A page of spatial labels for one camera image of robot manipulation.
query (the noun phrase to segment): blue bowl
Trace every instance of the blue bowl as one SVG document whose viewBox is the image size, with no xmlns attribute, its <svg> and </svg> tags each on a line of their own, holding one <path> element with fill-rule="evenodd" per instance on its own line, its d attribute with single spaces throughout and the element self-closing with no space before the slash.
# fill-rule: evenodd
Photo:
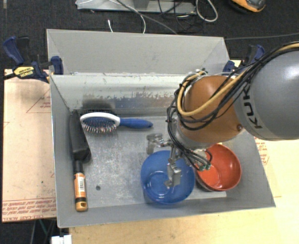
<svg viewBox="0 0 299 244">
<path fill-rule="evenodd" d="M 183 159 L 176 161 L 177 167 L 182 170 L 181 183 L 174 187 L 166 187 L 164 182 L 169 179 L 167 164 L 170 151 L 158 151 L 146 158 L 141 168 L 141 184 L 146 196 L 153 202 L 174 204 L 186 199 L 192 192 L 195 184 L 195 174 L 191 166 Z"/>
</svg>

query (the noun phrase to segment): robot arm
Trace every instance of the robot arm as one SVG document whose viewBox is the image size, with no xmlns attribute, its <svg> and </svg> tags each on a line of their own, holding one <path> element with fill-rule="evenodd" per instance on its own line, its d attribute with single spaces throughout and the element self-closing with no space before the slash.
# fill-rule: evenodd
<svg viewBox="0 0 299 244">
<path fill-rule="evenodd" d="M 185 77 L 167 121 L 169 145 L 176 148 L 165 183 L 171 187 L 181 176 L 176 160 L 209 169 L 212 156 L 202 153 L 244 129 L 263 140 L 299 139 L 299 42 L 280 46 L 229 76 L 200 71 Z"/>
</svg>

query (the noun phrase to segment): yellow clamp label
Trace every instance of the yellow clamp label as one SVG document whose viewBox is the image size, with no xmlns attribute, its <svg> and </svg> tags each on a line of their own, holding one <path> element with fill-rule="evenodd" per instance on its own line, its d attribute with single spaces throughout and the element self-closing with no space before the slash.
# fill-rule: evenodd
<svg viewBox="0 0 299 244">
<path fill-rule="evenodd" d="M 18 67 L 14 70 L 14 74 L 19 76 L 19 78 L 24 78 L 26 76 L 32 75 L 34 68 L 32 66 Z"/>
</svg>

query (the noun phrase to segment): blue brush handle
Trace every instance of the blue brush handle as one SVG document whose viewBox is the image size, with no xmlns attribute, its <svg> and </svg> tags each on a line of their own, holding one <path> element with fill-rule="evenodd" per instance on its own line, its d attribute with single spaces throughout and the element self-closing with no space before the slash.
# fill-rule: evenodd
<svg viewBox="0 0 299 244">
<path fill-rule="evenodd" d="M 139 118 L 120 118 L 119 126 L 143 129 L 143 128 L 151 128 L 153 126 L 153 123 Z"/>
</svg>

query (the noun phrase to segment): plastic bowl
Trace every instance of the plastic bowl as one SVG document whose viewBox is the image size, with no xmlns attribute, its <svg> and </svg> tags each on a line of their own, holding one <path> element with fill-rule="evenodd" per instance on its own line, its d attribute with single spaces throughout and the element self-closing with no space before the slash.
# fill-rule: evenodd
<svg viewBox="0 0 299 244">
<path fill-rule="evenodd" d="M 141 185 L 145 195 L 153 202 L 174 204 L 186 199 L 192 192 L 195 184 L 195 173 L 183 159 L 176 161 L 177 167 L 182 170 L 181 183 L 174 187 L 166 187 L 164 182 L 169 179 L 167 164 L 170 151 L 157 151 L 149 155 L 142 164 L 140 173 Z"/>
<path fill-rule="evenodd" d="M 209 170 L 196 172 L 197 182 L 211 192 L 222 192 L 234 188 L 242 176 L 242 167 L 237 156 L 221 144 L 215 144 L 208 150 L 213 156 L 211 167 Z"/>
</svg>

